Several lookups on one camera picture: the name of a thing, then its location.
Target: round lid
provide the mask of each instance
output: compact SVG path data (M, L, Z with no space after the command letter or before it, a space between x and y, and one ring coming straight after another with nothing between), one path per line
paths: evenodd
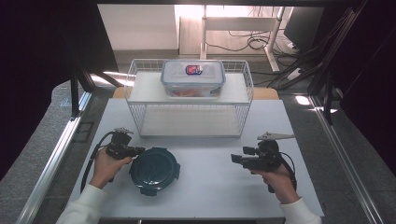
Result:
M142 194L155 196L178 178L179 170L172 153L163 147L153 147L134 159L130 174Z

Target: white sleeve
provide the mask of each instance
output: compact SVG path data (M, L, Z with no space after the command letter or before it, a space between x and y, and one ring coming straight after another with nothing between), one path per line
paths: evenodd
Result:
M301 198L295 203L281 204L286 224L320 224L321 218L311 212Z
M98 223L105 197L103 190L92 185L85 186L78 199L67 204L56 223Z

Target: white table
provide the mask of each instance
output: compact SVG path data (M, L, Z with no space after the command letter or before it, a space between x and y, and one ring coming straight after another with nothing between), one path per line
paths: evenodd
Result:
M114 128L135 132L130 146L167 147L180 164L180 176L155 197L140 194L125 165L113 183L105 186L108 198L103 217L132 219L261 219L283 217L275 194L268 192L258 175L251 175L240 164L231 162L231 154L243 155L242 147L256 147L258 135L293 133L283 102L253 101L240 138L141 138L129 108L123 99L110 99L93 145L70 196L74 201L88 158L94 145ZM294 160L297 191L317 215L323 216L318 197L306 170L295 139L277 141L282 152Z

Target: white desk leg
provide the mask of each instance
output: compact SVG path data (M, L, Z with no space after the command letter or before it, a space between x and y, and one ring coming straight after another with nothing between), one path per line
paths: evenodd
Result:
M268 41L268 45L265 47L265 53L267 54L268 62L271 65L271 68L274 73L279 72L279 67L277 66L276 59L274 57L273 48L276 41L277 32L279 31L280 23L282 22L283 13L285 12L285 8L281 7L277 12L276 22L274 25L274 29L271 32L270 39Z
M204 5L204 16L202 17L202 39L201 39L201 53L200 59L206 59L206 5Z

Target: hand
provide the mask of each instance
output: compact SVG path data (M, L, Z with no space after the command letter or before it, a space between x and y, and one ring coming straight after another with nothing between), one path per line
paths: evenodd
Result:
M300 197L297 195L286 167L281 164L280 167L273 172L262 170L250 170L252 173L262 175L265 184L271 185L275 190L277 199L283 203L295 203Z
M126 157L119 161L115 160L106 154L105 147L100 149L95 158L93 177L90 181L90 185L102 189L124 164L128 164L131 161L131 157Z

